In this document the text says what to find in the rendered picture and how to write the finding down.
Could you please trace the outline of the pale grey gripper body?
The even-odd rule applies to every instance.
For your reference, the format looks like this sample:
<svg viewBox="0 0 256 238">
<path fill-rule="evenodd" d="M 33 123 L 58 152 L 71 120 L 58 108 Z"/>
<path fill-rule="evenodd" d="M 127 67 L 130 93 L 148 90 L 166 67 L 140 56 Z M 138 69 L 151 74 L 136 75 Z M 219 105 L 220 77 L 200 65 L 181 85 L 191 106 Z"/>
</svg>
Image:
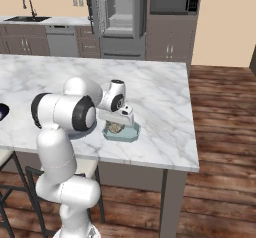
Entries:
<svg viewBox="0 0 256 238">
<path fill-rule="evenodd" d="M 105 110 L 99 111 L 99 118 L 121 125 L 132 126 L 134 124 L 134 114 L 132 112 L 121 110 L 116 112 L 108 112 Z"/>
</svg>

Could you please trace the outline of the stainless steel fridge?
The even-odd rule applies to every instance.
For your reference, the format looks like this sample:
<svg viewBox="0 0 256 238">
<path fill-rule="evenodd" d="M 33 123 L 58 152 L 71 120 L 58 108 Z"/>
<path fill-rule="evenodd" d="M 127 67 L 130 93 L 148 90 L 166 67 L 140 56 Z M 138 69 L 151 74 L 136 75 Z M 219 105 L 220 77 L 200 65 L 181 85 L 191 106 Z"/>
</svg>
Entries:
<svg viewBox="0 0 256 238">
<path fill-rule="evenodd" d="M 102 58 L 145 59 L 147 0 L 107 0 L 108 28 L 100 41 Z"/>
</svg>

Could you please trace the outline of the open fridge door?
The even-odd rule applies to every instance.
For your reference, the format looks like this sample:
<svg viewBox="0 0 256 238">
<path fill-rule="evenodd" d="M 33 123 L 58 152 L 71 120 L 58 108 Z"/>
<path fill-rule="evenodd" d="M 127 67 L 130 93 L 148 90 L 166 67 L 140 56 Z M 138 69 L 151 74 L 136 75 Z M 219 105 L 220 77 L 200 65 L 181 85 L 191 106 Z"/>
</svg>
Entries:
<svg viewBox="0 0 256 238">
<path fill-rule="evenodd" d="M 100 38 L 108 28 L 107 0 L 92 0 L 92 15 L 94 33 Z"/>
</svg>

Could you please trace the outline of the beige dumpling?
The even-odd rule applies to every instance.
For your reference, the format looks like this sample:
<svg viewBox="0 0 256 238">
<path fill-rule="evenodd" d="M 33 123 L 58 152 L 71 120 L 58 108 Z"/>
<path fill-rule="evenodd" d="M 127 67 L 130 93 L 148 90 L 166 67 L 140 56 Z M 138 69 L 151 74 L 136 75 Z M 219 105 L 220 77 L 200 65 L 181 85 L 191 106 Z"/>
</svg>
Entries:
<svg viewBox="0 0 256 238">
<path fill-rule="evenodd" d="M 118 124 L 113 122 L 108 123 L 108 130 L 113 134 L 119 133 L 123 128 L 124 128 L 123 124 Z"/>
</svg>

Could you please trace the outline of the grey-brown drawer stack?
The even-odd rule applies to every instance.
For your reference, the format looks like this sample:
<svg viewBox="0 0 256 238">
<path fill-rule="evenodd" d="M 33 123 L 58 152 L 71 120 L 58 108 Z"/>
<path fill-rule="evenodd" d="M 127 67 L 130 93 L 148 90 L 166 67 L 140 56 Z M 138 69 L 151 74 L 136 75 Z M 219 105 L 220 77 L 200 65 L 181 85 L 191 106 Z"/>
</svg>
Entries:
<svg viewBox="0 0 256 238">
<path fill-rule="evenodd" d="M 78 55 L 82 58 L 99 58 L 99 39 L 94 36 L 89 26 L 76 26 Z"/>
</svg>

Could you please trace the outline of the stainless steel dishwasher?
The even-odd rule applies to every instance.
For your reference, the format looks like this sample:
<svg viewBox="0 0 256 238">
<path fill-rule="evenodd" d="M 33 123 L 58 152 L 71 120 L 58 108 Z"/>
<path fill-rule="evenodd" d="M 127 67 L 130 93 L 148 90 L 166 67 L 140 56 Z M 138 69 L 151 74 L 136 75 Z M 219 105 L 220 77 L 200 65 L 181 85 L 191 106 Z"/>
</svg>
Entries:
<svg viewBox="0 0 256 238">
<path fill-rule="evenodd" d="M 45 29 L 51 56 L 78 56 L 74 26 L 47 25 Z"/>
</svg>

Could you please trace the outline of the grey-brown tall cupboard unit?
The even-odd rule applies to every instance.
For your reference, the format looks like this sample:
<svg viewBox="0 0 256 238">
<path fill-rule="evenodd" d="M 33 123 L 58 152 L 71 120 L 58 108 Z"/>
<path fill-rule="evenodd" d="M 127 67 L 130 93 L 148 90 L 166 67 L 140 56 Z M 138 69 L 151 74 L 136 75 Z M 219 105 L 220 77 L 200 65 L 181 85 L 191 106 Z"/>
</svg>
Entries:
<svg viewBox="0 0 256 238">
<path fill-rule="evenodd" d="M 151 15 L 148 0 L 146 59 L 190 64 L 199 8 L 200 0 L 196 15 Z"/>
</svg>

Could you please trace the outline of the grey kitchen island base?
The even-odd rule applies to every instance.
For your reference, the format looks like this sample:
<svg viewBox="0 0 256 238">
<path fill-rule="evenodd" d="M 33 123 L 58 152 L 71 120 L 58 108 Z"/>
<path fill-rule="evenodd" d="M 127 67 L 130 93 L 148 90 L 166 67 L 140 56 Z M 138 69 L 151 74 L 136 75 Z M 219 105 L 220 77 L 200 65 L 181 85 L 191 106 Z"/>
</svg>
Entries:
<svg viewBox="0 0 256 238">
<path fill-rule="evenodd" d="M 163 170 L 159 238 L 176 238 L 186 172 Z"/>
</svg>

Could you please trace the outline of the dark blue bowl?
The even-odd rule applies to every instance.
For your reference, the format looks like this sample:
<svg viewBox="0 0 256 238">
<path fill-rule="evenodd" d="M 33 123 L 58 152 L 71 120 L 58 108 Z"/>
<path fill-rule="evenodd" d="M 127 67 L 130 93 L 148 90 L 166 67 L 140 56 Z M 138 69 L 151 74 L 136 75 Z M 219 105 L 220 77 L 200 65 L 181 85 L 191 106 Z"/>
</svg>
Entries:
<svg viewBox="0 0 256 238">
<path fill-rule="evenodd" d="M 4 104 L 0 103 L 0 121 L 3 120 L 9 113 L 9 107 Z"/>
</svg>

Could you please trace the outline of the grey-brown base cupboard run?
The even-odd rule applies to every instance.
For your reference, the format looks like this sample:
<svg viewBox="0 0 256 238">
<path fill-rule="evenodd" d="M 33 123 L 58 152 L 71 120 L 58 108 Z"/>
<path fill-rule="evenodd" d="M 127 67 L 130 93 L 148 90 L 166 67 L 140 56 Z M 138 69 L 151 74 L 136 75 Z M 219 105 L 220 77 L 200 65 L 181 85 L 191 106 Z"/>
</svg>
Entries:
<svg viewBox="0 0 256 238">
<path fill-rule="evenodd" d="M 44 26 L 0 25 L 0 36 L 9 54 L 49 56 L 50 50 Z"/>
</svg>

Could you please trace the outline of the dark kitchen sink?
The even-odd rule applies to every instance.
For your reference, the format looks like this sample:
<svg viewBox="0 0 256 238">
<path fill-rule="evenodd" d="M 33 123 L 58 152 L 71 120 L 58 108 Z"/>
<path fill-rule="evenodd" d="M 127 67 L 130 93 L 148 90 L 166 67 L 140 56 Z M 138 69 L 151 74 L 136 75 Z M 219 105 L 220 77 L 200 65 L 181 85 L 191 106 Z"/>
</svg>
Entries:
<svg viewBox="0 0 256 238">
<path fill-rule="evenodd" d="M 15 16 L 4 21 L 13 21 L 13 22 L 42 22 L 44 20 L 50 19 L 51 17 L 47 16 Z"/>
</svg>

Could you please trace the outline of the black curved tap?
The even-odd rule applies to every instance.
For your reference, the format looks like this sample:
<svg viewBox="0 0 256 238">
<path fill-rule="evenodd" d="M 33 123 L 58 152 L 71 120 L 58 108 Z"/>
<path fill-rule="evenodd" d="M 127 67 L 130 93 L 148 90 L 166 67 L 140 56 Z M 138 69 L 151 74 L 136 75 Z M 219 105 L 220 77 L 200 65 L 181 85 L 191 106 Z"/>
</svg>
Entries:
<svg viewBox="0 0 256 238">
<path fill-rule="evenodd" d="M 26 1 L 27 0 L 22 0 L 23 9 L 27 9 Z M 35 18 L 37 16 L 37 13 L 36 13 L 36 10 L 33 8 L 32 0 L 28 0 L 28 1 L 29 1 L 29 5 L 30 5 L 31 15 L 33 18 Z"/>
</svg>

